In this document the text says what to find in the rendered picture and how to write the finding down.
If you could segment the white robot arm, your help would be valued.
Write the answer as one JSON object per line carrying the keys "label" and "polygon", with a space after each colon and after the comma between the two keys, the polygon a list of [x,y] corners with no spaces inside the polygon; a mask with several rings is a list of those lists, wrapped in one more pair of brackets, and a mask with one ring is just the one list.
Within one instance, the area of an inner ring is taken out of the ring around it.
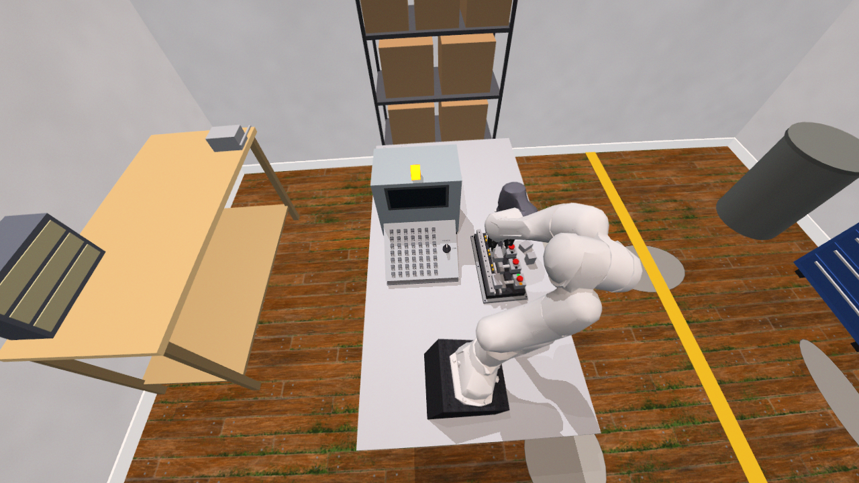
{"label": "white robot arm", "polygon": [[485,232],[495,242],[546,242],[545,269],[557,288],[526,305],[484,316],[476,324],[476,339],[449,356],[455,398],[464,405],[492,403],[502,363],[598,321],[602,304],[594,288],[628,292],[640,281],[640,259],[610,239],[602,210],[571,203],[537,211],[524,184],[504,184],[495,212],[485,220]]}

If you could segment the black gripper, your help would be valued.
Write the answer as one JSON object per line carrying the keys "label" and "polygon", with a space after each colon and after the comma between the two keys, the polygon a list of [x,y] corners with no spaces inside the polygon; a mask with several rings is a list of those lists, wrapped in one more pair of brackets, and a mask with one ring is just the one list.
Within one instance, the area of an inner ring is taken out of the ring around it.
{"label": "black gripper", "polygon": [[[509,243],[507,243],[507,239],[504,239],[504,244],[502,247],[503,256],[505,256],[505,251],[508,248],[507,246],[512,246],[514,241],[515,241],[514,239],[509,239]],[[493,241],[493,239],[490,239],[488,237],[488,246],[489,246],[489,248],[491,248],[491,256],[492,257],[494,256],[494,253],[496,252],[496,245],[497,244],[498,244],[498,242],[495,242],[495,241]]]}

